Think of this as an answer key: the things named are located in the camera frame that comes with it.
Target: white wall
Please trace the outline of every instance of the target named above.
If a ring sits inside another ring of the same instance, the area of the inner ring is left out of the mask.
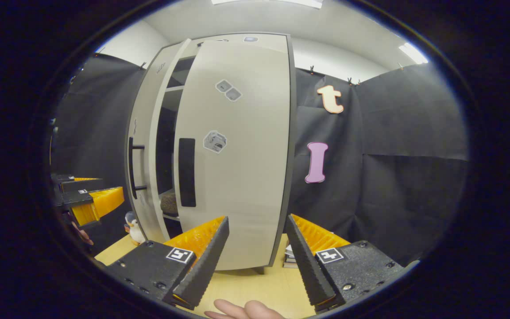
[[[160,48],[169,44],[156,29],[140,20],[109,39],[96,52],[119,57],[147,68]]]
[[[294,64],[301,69],[330,75],[353,83],[376,77],[390,70],[350,51],[306,39],[292,38]]]

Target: black fabric curtain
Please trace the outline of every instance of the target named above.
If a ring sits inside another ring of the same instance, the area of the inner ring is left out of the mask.
[[[360,85],[297,70],[297,140],[289,213],[350,242],[368,240],[402,265],[452,220],[467,169],[461,109],[430,64]],[[316,90],[333,85],[342,113]],[[311,142],[328,144],[322,183],[307,184]]]
[[[77,177],[102,178],[105,187],[123,186],[125,202],[87,230],[94,254],[125,236],[131,210],[125,181],[125,134],[145,71],[133,63],[100,54],[91,57],[58,105],[58,137],[51,169]]]

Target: pink letter i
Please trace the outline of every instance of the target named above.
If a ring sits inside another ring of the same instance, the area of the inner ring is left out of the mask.
[[[308,143],[310,150],[310,171],[304,179],[306,183],[321,183],[326,179],[322,170],[324,169],[324,153],[328,149],[326,143]]]

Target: letter cutout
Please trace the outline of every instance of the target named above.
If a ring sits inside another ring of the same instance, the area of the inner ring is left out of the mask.
[[[344,106],[336,103],[336,97],[342,96],[340,91],[335,91],[332,85],[326,85],[324,87],[320,87],[317,92],[318,94],[322,94],[322,103],[324,104],[324,109],[326,109],[326,111],[330,113],[342,113]]]
[[[326,179],[324,176],[324,153],[328,149],[326,143],[308,143],[306,146],[310,150],[310,171],[304,181],[306,183],[321,183]]]

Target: stuffed penguin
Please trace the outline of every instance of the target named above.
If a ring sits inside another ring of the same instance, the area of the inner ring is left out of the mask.
[[[131,242],[136,246],[143,244],[145,237],[139,228],[137,218],[133,212],[127,212],[127,214],[125,214],[125,222],[127,223],[125,224],[125,231],[131,236]]]

